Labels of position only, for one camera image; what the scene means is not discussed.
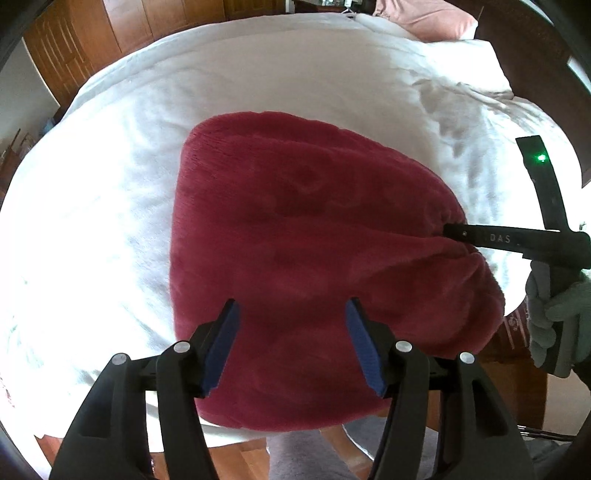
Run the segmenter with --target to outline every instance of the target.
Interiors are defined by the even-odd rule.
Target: gloved hand
[[[540,298],[535,275],[530,274],[525,285],[527,306],[530,314],[528,327],[531,342],[530,352],[536,367],[541,367],[548,348],[556,342],[554,322],[578,317],[579,337],[573,363],[578,364],[591,356],[591,280],[581,272],[580,281],[552,299]]]

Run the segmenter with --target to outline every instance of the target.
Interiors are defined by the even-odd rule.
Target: mattress
[[[63,437],[117,352],[175,341],[168,290],[180,150],[214,115],[283,111],[347,128],[415,158],[470,223],[542,228],[514,139],[541,134],[579,225],[581,176],[561,129],[516,98],[490,44],[423,44],[339,14],[207,25],[91,78],[27,155],[0,211],[0,365],[37,434]],[[482,250],[509,313],[528,261]],[[161,449],[148,394],[152,451]],[[204,427],[208,445],[263,432]]]

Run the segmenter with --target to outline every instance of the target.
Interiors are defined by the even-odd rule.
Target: wooden wardrobe
[[[65,111],[93,74],[160,38],[284,11],[282,0],[55,0],[24,38]]]

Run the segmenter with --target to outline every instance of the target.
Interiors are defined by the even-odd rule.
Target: blue gripper pad
[[[240,328],[240,307],[233,301],[226,304],[219,318],[212,326],[211,334],[216,335],[203,361],[203,379],[201,391],[207,397],[212,388],[216,388],[226,360]]]
[[[365,381],[380,397],[383,397],[388,384],[382,372],[382,358],[374,340],[368,332],[367,319],[357,299],[351,299],[345,307],[347,329],[353,341],[357,359]]]

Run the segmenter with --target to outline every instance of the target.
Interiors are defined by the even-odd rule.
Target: dark brown headboard
[[[491,42],[513,92],[564,130],[577,152],[583,185],[589,183],[591,93],[568,67],[571,49],[558,31],[519,0],[447,1],[478,19],[476,38]],[[375,0],[363,0],[363,12],[374,9]]]

